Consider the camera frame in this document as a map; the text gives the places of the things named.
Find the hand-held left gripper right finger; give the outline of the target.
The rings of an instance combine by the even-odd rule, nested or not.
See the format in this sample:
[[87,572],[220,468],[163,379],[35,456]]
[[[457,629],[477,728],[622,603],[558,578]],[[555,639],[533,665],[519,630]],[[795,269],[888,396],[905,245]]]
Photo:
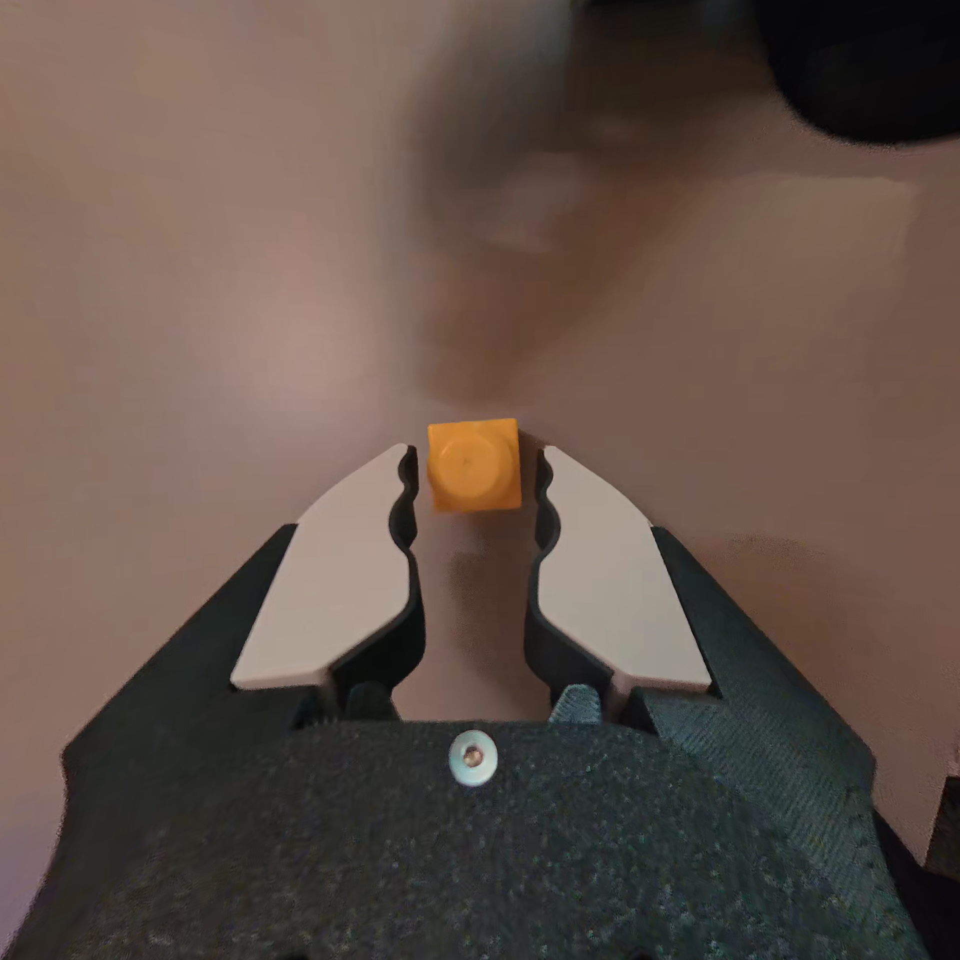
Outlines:
[[523,655],[551,704],[574,686],[608,710],[624,709],[635,690],[711,691],[646,514],[555,445],[537,453],[534,499]]

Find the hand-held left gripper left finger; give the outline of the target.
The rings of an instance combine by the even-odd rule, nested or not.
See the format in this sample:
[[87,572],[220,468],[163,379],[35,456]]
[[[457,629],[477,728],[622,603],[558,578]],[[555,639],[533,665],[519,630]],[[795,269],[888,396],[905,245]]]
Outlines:
[[426,652],[414,503],[419,462],[398,443],[322,494],[294,534],[232,669],[237,690],[392,692]]

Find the yellow single-stud block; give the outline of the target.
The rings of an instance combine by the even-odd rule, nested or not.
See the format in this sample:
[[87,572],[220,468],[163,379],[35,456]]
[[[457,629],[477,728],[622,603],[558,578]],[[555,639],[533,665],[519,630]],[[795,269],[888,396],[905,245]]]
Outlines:
[[515,418],[431,423],[427,440],[427,477],[437,512],[522,507],[520,429]]

